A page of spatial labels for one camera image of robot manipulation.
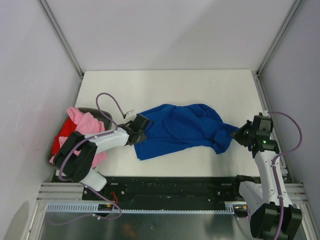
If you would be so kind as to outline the blue printed t shirt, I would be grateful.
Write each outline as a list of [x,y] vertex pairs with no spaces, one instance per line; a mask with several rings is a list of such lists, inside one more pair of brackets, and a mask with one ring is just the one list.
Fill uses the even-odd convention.
[[141,161],[200,146],[222,154],[233,140],[232,133],[239,129],[223,122],[213,108],[202,103],[162,104],[140,114],[151,120],[147,139],[134,146]]

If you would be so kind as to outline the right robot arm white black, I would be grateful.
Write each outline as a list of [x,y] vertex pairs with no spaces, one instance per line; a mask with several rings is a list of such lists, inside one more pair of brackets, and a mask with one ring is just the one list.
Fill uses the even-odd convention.
[[246,179],[230,188],[231,196],[247,205],[252,237],[260,240],[292,240],[303,220],[288,196],[281,172],[278,142],[271,139],[273,112],[263,111],[232,133],[232,138],[252,153],[261,183]]

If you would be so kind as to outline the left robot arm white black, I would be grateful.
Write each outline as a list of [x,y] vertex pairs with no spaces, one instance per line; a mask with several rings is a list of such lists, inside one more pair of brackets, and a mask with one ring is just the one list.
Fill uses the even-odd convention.
[[107,179],[92,167],[94,158],[109,149],[145,141],[146,132],[153,125],[153,120],[137,114],[134,120],[116,124],[114,129],[93,134],[71,133],[53,159],[53,165],[59,171],[58,178],[63,182],[80,183],[93,189],[98,199],[107,199],[111,188]]

